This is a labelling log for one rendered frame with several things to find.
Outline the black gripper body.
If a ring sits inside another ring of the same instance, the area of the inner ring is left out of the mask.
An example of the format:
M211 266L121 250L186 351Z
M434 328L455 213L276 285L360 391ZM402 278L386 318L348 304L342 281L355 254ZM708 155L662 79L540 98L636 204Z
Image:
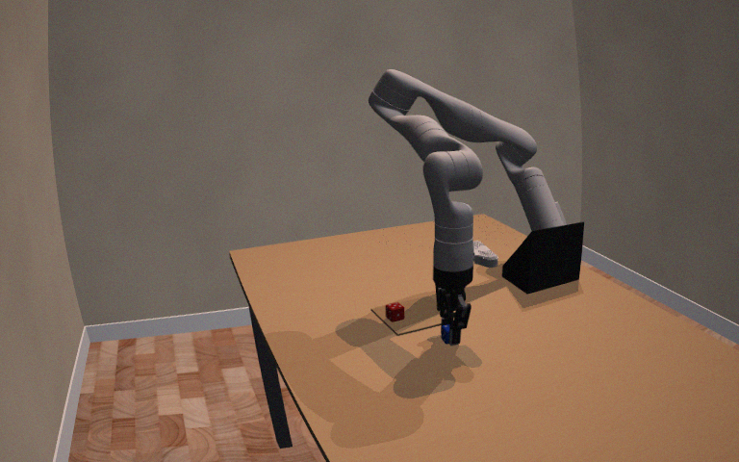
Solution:
M433 266L433 281L450 295L450 310L455 311L458 295L465 300L465 287L472 282L473 266L462 271L443 271ZM444 287L442 287L444 286Z

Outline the red die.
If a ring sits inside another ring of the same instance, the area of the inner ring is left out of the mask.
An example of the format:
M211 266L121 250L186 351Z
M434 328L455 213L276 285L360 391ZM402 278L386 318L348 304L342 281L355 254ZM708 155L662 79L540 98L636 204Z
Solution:
M387 304L386 318L391 322L404 320L404 307L398 302Z

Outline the tan square mat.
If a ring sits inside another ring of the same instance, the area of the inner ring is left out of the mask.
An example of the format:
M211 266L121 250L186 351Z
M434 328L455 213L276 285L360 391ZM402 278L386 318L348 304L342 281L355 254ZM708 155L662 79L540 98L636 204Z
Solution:
M399 304L404 307L404 320L394 322L386 318L386 305L370 308L397 336L441 325L437 301L432 297L425 296Z

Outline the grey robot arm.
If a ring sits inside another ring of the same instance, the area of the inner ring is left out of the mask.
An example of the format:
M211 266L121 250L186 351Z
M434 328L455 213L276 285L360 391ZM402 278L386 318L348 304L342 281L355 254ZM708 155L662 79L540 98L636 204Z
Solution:
M388 69L371 92L369 105L424 161L423 175L435 217L433 266L436 269L468 270L473 262L494 268L497 255L481 241L473 241L471 206L449 198L449 192L471 190L481 183L480 160L434 119L406 115L419 96L427 101L450 135L470 142L497 141L497 155L517 191L531 231L567 225L543 172L536 167L522 167L537 152L536 142L526 131L410 75Z

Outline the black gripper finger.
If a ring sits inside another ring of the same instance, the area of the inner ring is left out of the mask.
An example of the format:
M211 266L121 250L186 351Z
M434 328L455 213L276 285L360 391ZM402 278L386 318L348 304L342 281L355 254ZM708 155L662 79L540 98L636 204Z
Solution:
M442 289L441 286L436 285L437 309L438 311L440 311L440 316L442 318L441 334L442 334L442 326L449 324L449 318L446 316L446 311L445 311L446 310L445 298L444 298L445 294L446 294L446 290Z
M466 300L466 293L465 293L465 300ZM446 303L446 316L449 318L449 340L448 343L451 346L456 346L460 344L461 341L461 329L467 328L470 312L471 312L471 304L465 302L465 300L462 298L462 295L458 295L458 305L455 309L456 313L451 313L450 310L450 295L445 295L445 303ZM455 315L455 318L454 318ZM454 322L453 322L454 319ZM456 330L456 331L455 331Z

